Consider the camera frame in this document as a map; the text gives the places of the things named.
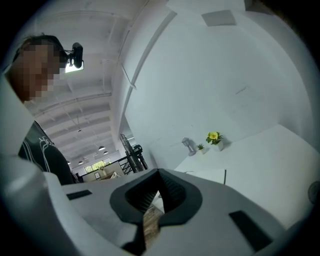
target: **white wall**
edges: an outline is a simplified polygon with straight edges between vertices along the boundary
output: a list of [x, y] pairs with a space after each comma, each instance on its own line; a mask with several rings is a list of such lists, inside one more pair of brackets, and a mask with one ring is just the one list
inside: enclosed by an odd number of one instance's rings
[[[93, 159], [91, 161], [83, 161], [84, 164], [81, 164], [79, 165], [78, 167], [74, 168], [71, 170], [71, 172], [73, 174], [79, 174], [79, 176], [82, 176], [82, 175], [85, 175], [86, 174], [86, 171], [85, 171], [85, 167], [86, 166], [89, 166], [89, 165], [92, 165], [96, 162], [99, 162], [99, 161], [102, 161], [104, 159], [107, 159], [107, 158], [110, 158], [110, 161], [113, 163], [117, 160], [119, 160], [121, 158], [121, 155], [118, 151], [114, 152], [114, 153], [111, 153], [111, 154], [104, 154], [102, 157], [98, 158], [98, 159]], [[74, 162], [71, 161], [71, 166], [77, 166], [78, 165], [78, 162], [79, 160], [75, 160]]]
[[[139, 58], [126, 58], [133, 74]], [[305, 119], [306, 89], [292, 86], [297, 70], [280, 69], [277, 58], [240, 25], [206, 27], [177, 15], [146, 58], [125, 111], [147, 164], [174, 169], [187, 156], [182, 138], [205, 143], [209, 131], [235, 142], [281, 124], [306, 140], [302, 131], [314, 129]]]

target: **white ceiling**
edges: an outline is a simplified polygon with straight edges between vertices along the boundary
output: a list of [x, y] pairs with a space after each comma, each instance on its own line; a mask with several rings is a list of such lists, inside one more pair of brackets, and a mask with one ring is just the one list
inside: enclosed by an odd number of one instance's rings
[[116, 150], [110, 109], [113, 79], [128, 26], [145, 2], [53, 1], [17, 36], [45, 33], [56, 36], [66, 50], [75, 42], [83, 46], [84, 70], [56, 77], [44, 97], [25, 103], [68, 160], [92, 155], [99, 146], [110, 153]]

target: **white pot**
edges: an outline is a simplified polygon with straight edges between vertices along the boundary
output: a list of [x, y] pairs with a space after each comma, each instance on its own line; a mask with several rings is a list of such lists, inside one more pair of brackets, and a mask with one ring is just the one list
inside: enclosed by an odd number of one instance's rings
[[219, 152], [219, 151], [223, 150], [223, 148], [224, 148], [224, 143], [223, 143], [222, 140], [220, 140], [220, 142], [219, 142], [217, 145], [212, 145], [212, 147], [213, 147], [213, 150], [214, 150], [214, 151]]

